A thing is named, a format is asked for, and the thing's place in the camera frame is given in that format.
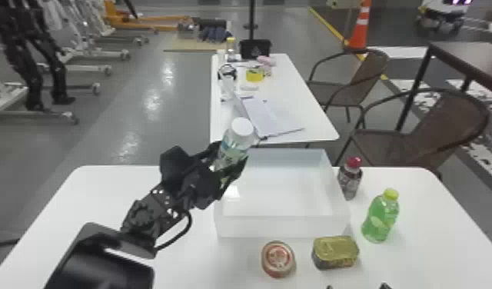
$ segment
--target robot leg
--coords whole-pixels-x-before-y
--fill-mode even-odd
[[[44,111],[45,107],[42,102],[43,78],[31,52],[25,45],[25,40],[17,38],[16,35],[2,35],[2,43],[5,45],[4,53],[9,64],[28,86],[25,107],[29,111]]]
[[[47,60],[50,66],[53,87],[51,90],[52,100],[55,105],[70,105],[75,98],[67,95],[67,69],[56,55],[55,44],[48,38],[30,38],[29,41]]]

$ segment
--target white table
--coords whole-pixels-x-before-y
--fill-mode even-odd
[[[273,76],[259,82],[255,96],[268,100],[270,106],[282,111],[285,116],[304,127],[302,131],[291,132],[269,138],[262,144],[289,144],[302,142],[335,141],[339,134],[323,112],[316,98],[305,84],[293,62],[286,54],[272,54],[277,61],[273,67]],[[231,121],[240,116],[232,101],[221,102],[221,86],[217,76],[218,56],[212,56],[211,65],[211,107],[210,142],[220,141]],[[245,82],[244,74],[239,74],[238,87]]]
[[[157,167],[91,166],[71,174],[22,240],[0,266],[0,289],[43,288],[84,223],[119,228],[131,203],[159,180]],[[383,244],[364,240],[360,226],[371,199],[387,186],[401,193],[401,215]],[[293,247],[296,274],[267,276],[259,255],[266,241],[219,239],[212,208],[193,210],[186,236],[153,261],[155,286],[164,288],[394,289],[492,288],[492,244],[430,172],[421,168],[364,168],[357,197],[350,201],[351,233],[361,254],[352,268],[319,271],[311,261],[312,240]],[[169,238],[185,225],[178,224]]]

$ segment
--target red jar lid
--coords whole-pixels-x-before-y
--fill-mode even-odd
[[[281,241],[272,241],[262,248],[262,268],[273,278],[283,278],[296,269],[294,252]]]

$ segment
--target yellow floor line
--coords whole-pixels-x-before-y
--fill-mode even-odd
[[[336,36],[337,39],[339,39],[340,42],[343,41],[344,39],[343,35],[341,35],[341,33],[339,33],[339,31],[336,28],[334,28],[334,26],[332,26],[330,23],[327,22],[327,20],[321,17],[321,15],[319,15],[316,12],[316,10],[314,10],[311,6],[308,6],[307,8],[309,9],[309,12],[314,15],[314,17],[316,17],[321,23],[323,23],[323,25],[325,25],[325,27],[327,27],[327,29],[330,30],[330,32],[332,32],[332,34]],[[348,40],[344,40],[344,43],[345,45],[348,45]],[[356,55],[356,56],[357,58],[359,58],[360,61],[364,60],[364,55]],[[381,75],[381,79],[388,80],[389,78],[386,75]]]

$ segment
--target paper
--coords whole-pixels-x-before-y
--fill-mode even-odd
[[[241,98],[240,102],[253,126],[257,130],[259,138],[275,137],[304,129],[288,118],[281,118],[275,114],[267,101],[251,96]]]

